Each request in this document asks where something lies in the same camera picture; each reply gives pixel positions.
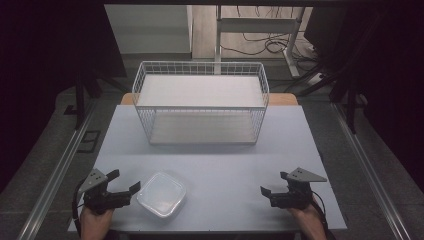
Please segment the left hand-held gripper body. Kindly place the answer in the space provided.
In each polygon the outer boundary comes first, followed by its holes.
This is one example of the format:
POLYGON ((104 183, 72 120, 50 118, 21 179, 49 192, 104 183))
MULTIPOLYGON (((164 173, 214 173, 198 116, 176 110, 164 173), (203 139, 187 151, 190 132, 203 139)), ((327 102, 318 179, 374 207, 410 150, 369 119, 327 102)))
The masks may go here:
POLYGON ((98 215, 108 209, 121 207, 120 195, 107 191, 109 182, 106 175, 98 169, 92 169, 78 190, 83 194, 84 205, 98 215))

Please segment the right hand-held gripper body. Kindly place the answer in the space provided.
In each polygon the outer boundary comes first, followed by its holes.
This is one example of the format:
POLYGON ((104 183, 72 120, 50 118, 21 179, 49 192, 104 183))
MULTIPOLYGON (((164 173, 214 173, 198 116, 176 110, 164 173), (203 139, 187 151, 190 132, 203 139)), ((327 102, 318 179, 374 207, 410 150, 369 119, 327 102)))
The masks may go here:
POLYGON ((311 183, 326 181, 325 177, 298 167, 288 173, 288 191, 286 193, 273 193, 274 198, 270 199, 270 204, 272 207, 281 209, 297 208, 303 210, 313 201, 311 183))

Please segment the clear plastic container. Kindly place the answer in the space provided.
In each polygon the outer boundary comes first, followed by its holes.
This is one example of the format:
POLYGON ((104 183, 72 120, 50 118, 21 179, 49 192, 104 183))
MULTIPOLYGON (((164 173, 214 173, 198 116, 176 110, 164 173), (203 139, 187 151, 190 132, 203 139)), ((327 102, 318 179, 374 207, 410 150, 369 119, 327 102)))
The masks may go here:
POLYGON ((137 194, 138 203, 160 219, 173 216, 182 206, 186 187, 164 172, 155 173, 137 194))

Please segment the person's right hand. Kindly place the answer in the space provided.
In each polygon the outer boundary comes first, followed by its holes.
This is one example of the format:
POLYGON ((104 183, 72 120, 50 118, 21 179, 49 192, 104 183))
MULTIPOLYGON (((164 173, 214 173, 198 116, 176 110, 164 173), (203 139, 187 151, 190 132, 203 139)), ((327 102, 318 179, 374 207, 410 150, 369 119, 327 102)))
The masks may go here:
POLYGON ((289 208, 288 212, 293 216, 299 225, 311 226, 320 223, 320 215, 312 204, 305 209, 289 208))

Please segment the person's left hand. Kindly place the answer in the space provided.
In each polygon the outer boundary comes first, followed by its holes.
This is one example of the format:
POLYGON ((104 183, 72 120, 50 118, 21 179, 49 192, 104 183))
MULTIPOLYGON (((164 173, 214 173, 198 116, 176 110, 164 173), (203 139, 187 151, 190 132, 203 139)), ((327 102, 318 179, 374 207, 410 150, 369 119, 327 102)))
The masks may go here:
POLYGON ((102 215, 96 215, 88 207, 84 207, 80 214, 81 234, 83 232, 108 232, 113 216, 113 210, 108 209, 102 215))

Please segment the black floor plate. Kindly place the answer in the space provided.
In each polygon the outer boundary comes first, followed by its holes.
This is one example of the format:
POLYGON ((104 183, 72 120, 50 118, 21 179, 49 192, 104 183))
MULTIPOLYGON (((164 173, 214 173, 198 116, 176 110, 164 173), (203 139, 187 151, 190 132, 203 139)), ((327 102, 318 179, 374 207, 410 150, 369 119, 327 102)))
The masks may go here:
POLYGON ((93 153, 97 146, 98 140, 100 138, 100 134, 101 134, 100 130, 86 131, 79 144, 77 152, 84 153, 84 154, 93 153))

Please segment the wooden board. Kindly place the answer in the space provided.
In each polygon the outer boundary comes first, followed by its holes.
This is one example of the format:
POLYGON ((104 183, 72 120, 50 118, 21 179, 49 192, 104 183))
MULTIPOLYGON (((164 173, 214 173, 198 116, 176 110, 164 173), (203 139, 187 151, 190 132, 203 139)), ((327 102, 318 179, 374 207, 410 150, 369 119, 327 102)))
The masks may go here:
MULTIPOLYGON (((132 105, 132 93, 126 93, 121 99, 121 105, 132 105)), ((297 106, 298 101, 294 94, 291 93, 270 93, 269 94, 270 106, 297 106)))

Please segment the black metal stand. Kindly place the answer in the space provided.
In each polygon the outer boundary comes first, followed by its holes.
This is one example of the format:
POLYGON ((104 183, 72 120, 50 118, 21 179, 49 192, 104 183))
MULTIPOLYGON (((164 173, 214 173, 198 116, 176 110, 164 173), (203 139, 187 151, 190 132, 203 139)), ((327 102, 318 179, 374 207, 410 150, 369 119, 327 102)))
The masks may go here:
POLYGON ((383 13, 376 12, 371 15, 368 26, 364 32, 360 35, 359 43, 354 48, 351 56, 344 64, 344 66, 337 72, 324 77, 318 83, 306 88, 305 90, 296 93, 296 96, 303 97, 307 96, 316 90, 335 82, 335 86, 329 94, 329 99, 332 103, 341 101, 344 95, 347 95, 347 113, 346 113, 346 124, 348 129, 355 134, 355 109, 356 109, 356 93, 357 93, 357 80, 354 75, 354 71, 360 63, 360 58, 364 55, 367 45, 373 37, 376 29, 378 28, 383 13))
POLYGON ((102 94, 98 79, 106 82, 123 93, 129 92, 128 87, 124 86, 114 78, 107 76, 104 72, 101 72, 98 69, 79 72, 75 79, 76 104, 73 106, 69 105, 64 112, 65 115, 76 116, 76 130, 79 130, 82 127, 82 124, 88 115, 85 110, 85 93, 88 93, 91 98, 95 99, 99 98, 102 94))

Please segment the white power strip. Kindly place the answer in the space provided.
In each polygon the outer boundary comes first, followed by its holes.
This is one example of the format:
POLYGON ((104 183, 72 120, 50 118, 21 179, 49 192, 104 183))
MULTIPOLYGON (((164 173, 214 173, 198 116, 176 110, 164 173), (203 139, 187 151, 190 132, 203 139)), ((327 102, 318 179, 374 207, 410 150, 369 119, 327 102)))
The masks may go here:
POLYGON ((307 82, 307 86, 313 86, 315 84, 317 84, 318 82, 320 82, 323 78, 325 77, 324 73, 316 73, 313 77, 311 77, 307 82))

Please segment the dark curtain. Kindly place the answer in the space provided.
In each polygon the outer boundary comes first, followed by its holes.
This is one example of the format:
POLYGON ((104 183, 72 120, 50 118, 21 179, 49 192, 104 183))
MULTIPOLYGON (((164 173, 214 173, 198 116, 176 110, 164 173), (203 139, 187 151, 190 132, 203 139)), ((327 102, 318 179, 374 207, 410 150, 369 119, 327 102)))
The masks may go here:
MULTIPOLYGON (((338 69, 375 11, 315 7, 305 37, 338 69)), ((384 18, 350 73, 365 116, 424 192, 424 0, 388 0, 384 18)))
POLYGON ((124 77, 107 0, 0 0, 0 193, 78 81, 124 77))

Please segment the white cabinet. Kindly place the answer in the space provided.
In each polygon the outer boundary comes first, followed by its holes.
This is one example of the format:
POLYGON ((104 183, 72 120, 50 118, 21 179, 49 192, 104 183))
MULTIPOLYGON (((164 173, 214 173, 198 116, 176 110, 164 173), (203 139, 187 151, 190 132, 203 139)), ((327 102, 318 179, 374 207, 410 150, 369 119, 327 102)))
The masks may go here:
POLYGON ((192 57, 191 5, 104 5, 123 55, 192 57))

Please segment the aluminium rail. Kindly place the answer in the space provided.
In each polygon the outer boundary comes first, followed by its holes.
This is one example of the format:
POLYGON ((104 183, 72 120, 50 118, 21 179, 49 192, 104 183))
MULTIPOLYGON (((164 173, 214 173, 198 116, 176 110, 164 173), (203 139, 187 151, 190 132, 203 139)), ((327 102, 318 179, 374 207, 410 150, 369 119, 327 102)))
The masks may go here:
POLYGON ((396 238, 396 240, 412 240, 411 234, 408 232, 407 227, 397 210, 394 202, 390 198, 388 192, 384 188, 380 178, 378 177, 373 165, 368 158, 360 140, 357 135, 349 128, 347 124, 347 116, 343 108, 339 104, 331 103, 331 108, 335 112, 338 122, 351 146, 359 165, 364 172, 364 176, 376 198, 386 221, 396 238))
POLYGON ((97 105, 97 100, 90 100, 85 111, 85 118, 80 127, 73 132, 73 135, 65 148, 64 153, 53 169, 45 187, 39 195, 32 211, 23 225, 17 239, 34 240, 40 227, 48 213, 48 210, 59 190, 59 187, 68 171, 72 159, 82 141, 83 135, 91 122, 93 112, 97 105))

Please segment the white desk frame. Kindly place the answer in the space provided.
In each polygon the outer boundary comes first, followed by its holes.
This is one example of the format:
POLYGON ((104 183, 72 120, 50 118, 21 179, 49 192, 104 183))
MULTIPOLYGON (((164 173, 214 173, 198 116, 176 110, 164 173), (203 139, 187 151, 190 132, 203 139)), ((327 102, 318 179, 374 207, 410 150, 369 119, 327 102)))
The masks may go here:
POLYGON ((265 18, 223 18, 222 6, 216 6, 216 46, 214 60, 221 61, 221 34, 222 33, 278 33, 289 34, 288 45, 283 50, 283 55, 293 78, 300 74, 293 58, 293 48, 299 33, 305 7, 298 10, 297 16, 290 19, 265 19, 265 18))

